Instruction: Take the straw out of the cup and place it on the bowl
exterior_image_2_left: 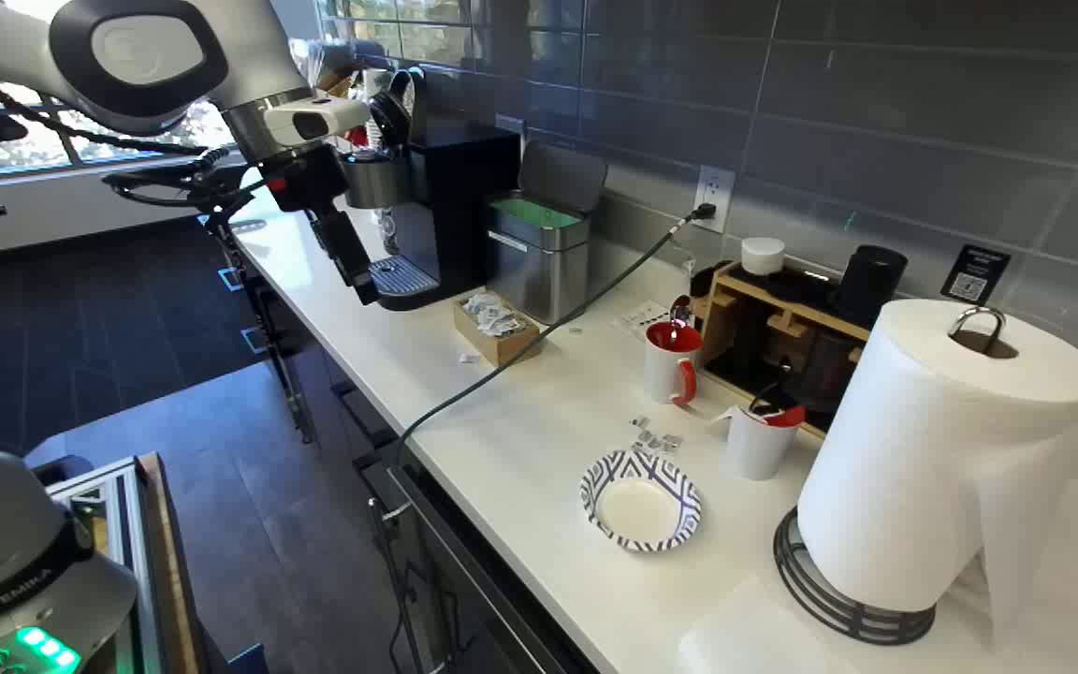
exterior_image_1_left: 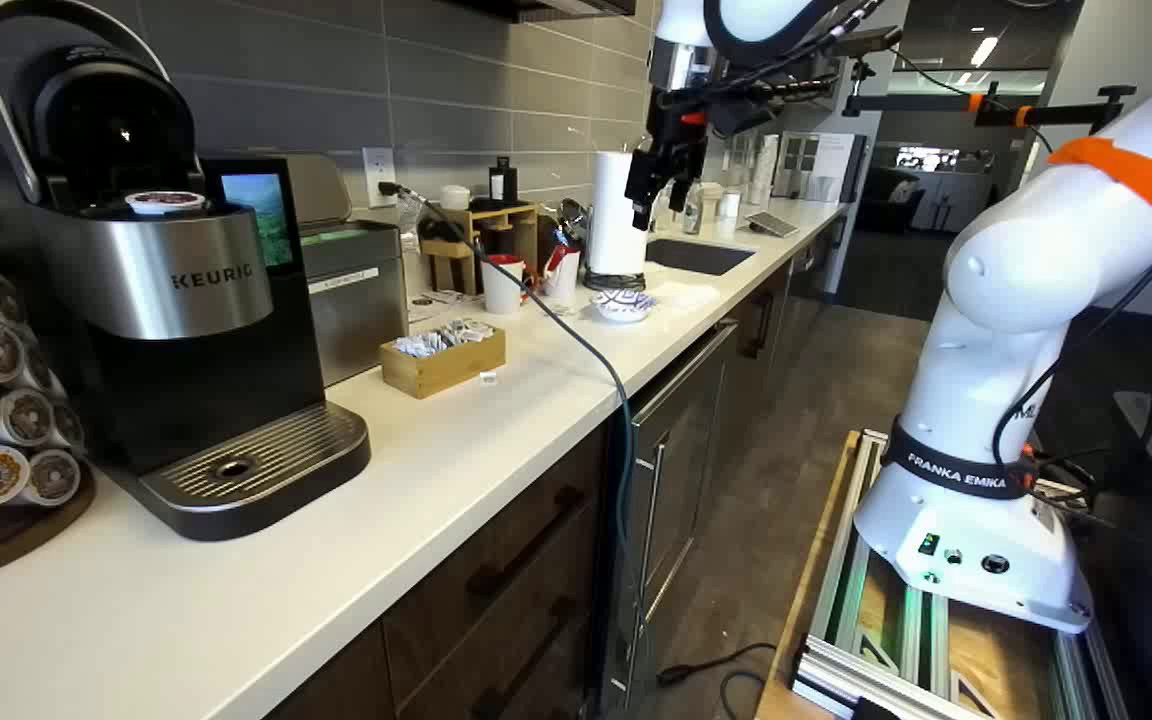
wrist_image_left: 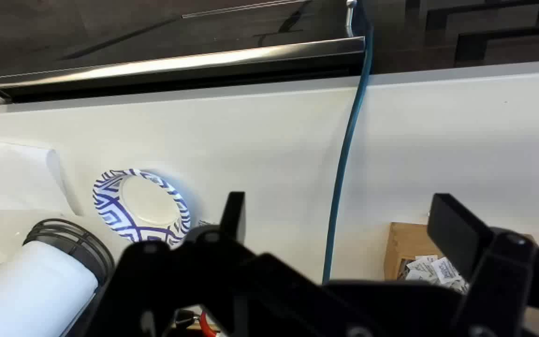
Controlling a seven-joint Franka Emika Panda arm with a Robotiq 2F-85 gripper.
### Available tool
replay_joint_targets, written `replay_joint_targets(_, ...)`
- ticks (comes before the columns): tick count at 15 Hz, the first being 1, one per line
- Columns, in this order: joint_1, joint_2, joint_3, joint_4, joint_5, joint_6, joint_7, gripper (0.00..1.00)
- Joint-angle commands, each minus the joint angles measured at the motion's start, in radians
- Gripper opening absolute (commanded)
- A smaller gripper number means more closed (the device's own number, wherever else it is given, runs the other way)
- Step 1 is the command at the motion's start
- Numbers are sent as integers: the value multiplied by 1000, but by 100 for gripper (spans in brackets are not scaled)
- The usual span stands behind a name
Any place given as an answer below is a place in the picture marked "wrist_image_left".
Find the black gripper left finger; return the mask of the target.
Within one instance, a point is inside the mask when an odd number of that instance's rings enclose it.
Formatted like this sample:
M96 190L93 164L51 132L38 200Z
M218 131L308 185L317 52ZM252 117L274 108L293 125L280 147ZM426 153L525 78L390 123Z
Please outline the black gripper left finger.
M237 241L246 237L246 192L231 190L224 215L222 215L222 232Z

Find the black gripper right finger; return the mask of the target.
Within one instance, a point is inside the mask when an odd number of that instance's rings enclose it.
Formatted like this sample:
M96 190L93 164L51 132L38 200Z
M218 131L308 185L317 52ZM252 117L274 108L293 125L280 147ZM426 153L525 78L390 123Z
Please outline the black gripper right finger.
M428 232L467 280L495 237L495 232L450 192L433 196Z

